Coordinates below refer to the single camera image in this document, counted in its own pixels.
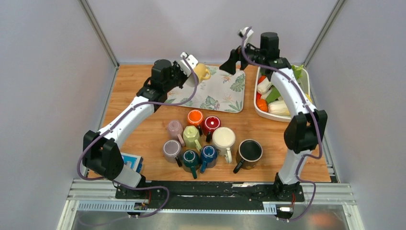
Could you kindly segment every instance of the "mug handle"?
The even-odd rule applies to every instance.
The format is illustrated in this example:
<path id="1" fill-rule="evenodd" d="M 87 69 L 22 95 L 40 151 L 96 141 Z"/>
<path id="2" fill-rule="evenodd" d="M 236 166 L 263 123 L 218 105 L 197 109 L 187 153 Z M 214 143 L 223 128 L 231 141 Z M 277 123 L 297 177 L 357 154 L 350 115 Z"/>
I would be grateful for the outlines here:
<path id="1" fill-rule="evenodd" d="M 178 163 L 178 166 L 182 167 L 182 162 L 180 161 L 178 156 L 175 157 L 175 160 L 176 160 L 176 163 Z"/>
<path id="2" fill-rule="evenodd" d="M 199 130 L 199 135 L 203 135 L 203 130 L 202 127 L 200 125 L 197 125 L 197 129 Z"/>
<path id="3" fill-rule="evenodd" d="M 179 139 L 180 145 L 181 145 L 182 147 L 184 147 L 184 146 L 185 146 L 185 141 L 183 140 L 182 135 L 178 134 L 178 139 Z"/>
<path id="4" fill-rule="evenodd" d="M 212 140 L 212 132 L 209 131 L 209 133 L 206 136 L 206 142 L 210 142 Z"/>
<path id="5" fill-rule="evenodd" d="M 244 159 L 241 159 L 240 162 L 237 164 L 237 166 L 234 168 L 233 173 L 237 173 L 238 171 L 240 171 L 242 164 L 245 162 Z"/>
<path id="6" fill-rule="evenodd" d="M 200 145 L 199 140 L 194 140 L 194 143 L 196 143 L 196 149 L 198 150 L 198 152 L 200 152 L 200 150 L 202 150 L 202 146 Z"/>
<path id="7" fill-rule="evenodd" d="M 193 178 L 197 179 L 196 167 L 192 166 L 191 171 L 192 171 Z"/>
<path id="8" fill-rule="evenodd" d="M 226 161 L 227 163 L 231 163 L 231 161 L 233 160 L 233 157 L 231 156 L 231 149 L 227 148 L 226 149 L 227 153 L 226 153 Z"/>
<path id="9" fill-rule="evenodd" d="M 210 73 L 209 68 L 206 66 L 206 75 L 204 77 L 202 77 L 202 80 L 209 80 L 210 77 L 212 76 L 212 74 Z"/>
<path id="10" fill-rule="evenodd" d="M 203 161 L 202 167 L 200 168 L 200 173 L 204 173 L 206 171 L 207 161 Z"/>

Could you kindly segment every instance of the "leaf-patterned placemat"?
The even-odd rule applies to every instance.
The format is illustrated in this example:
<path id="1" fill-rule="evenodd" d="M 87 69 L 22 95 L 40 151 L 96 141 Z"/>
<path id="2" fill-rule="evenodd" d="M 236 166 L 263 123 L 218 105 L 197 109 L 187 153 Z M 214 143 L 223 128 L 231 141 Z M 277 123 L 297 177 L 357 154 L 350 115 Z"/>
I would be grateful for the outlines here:
<path id="1" fill-rule="evenodd" d="M 185 107 L 238 113 L 244 106 L 245 73 L 237 70 L 234 75 L 220 70 L 217 66 L 207 66 L 212 74 L 197 86 L 195 96 L 182 105 Z M 193 93 L 193 87 L 184 85 L 168 93 L 166 103 L 186 101 Z"/>

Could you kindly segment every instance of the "wooden table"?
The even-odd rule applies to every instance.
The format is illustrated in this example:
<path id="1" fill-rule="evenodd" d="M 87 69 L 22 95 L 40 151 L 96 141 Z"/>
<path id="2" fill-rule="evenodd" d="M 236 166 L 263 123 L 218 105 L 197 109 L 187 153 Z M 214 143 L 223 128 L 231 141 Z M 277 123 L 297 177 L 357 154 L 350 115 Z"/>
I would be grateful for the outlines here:
<path id="1" fill-rule="evenodd" d="M 151 65 L 121 65 L 107 109 L 104 126 L 116 118 L 133 100 L 144 81 L 151 76 Z M 202 110 L 204 116 L 215 115 L 222 121 L 222 126 L 231 128 L 237 137 L 233 149 L 233 162 L 227 164 L 224 157 L 218 159 L 214 168 L 204 174 L 198 173 L 199 181 L 237 181 L 270 182 L 282 167 L 287 147 L 283 141 L 283 132 L 288 123 L 262 118 L 254 109 L 254 87 L 257 68 L 245 69 L 246 87 L 244 108 L 238 114 Z M 147 118 L 129 136 L 121 147 L 121 152 L 140 155 L 144 158 L 142 174 L 147 180 L 188 181 L 192 174 L 179 168 L 177 164 L 168 163 L 163 157 L 162 146 L 169 139 L 166 126 L 170 120 L 178 119 L 186 126 L 186 115 L 191 110 L 187 107 L 162 106 Z M 264 150 L 262 159 L 252 170 L 241 169 L 234 174 L 236 166 L 236 146 L 245 140 L 258 141 Z M 324 157 L 320 160 L 308 159 L 301 177 L 316 182 L 330 182 Z"/>

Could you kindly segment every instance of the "gray wall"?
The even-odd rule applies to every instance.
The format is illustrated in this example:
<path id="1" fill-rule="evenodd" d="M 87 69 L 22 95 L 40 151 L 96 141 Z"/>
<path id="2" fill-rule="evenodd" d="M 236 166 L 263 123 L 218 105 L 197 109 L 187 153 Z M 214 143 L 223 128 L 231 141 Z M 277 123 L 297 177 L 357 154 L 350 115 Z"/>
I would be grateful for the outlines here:
<path id="1" fill-rule="evenodd" d="M 309 66 L 367 230 L 405 229 L 406 1 L 348 0 Z"/>
<path id="2" fill-rule="evenodd" d="M 120 63 L 179 59 L 224 62 L 241 43 L 237 31 L 253 26 L 280 36 L 281 55 L 303 62 L 337 0 L 89 0 Z"/>
<path id="3" fill-rule="evenodd" d="M 0 1 L 0 229 L 55 229 L 114 68 L 77 0 Z"/>

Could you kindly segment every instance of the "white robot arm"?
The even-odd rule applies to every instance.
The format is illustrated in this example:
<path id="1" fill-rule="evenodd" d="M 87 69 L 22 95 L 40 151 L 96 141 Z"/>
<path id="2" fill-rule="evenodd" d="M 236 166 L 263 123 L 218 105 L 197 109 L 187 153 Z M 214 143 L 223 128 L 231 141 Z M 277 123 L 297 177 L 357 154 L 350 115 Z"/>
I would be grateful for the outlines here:
<path id="1" fill-rule="evenodd" d="M 187 53 L 182 53 L 181 58 L 173 64 L 168 60 L 156 61 L 152 76 L 128 107 L 97 133 L 90 130 L 85 134 L 84 166 L 119 184 L 134 188 L 138 186 L 142 176 L 124 164 L 119 148 L 138 125 L 163 104 L 170 90 L 177 86 L 182 88 L 185 81 L 193 77 L 192 69 L 197 66 L 198 60 Z"/>
<path id="2" fill-rule="evenodd" d="M 237 61 L 241 62 L 241 70 L 248 64 L 259 66 L 261 73 L 272 81 L 288 107 L 292 117 L 284 133 L 288 152 L 282 168 L 275 176 L 273 186 L 273 196 L 277 200 L 283 200 L 281 197 L 289 197 L 299 190 L 298 178 L 306 158 L 323 139 L 327 114 L 324 110 L 318 111 L 307 99 L 294 77 L 290 63 L 279 56 L 278 34 L 262 33 L 259 48 L 247 43 L 252 34 L 251 27 L 238 32 L 242 38 L 241 45 L 231 50 L 229 59 L 220 69 L 233 74 Z M 321 158 L 321 152 L 315 158 Z"/>

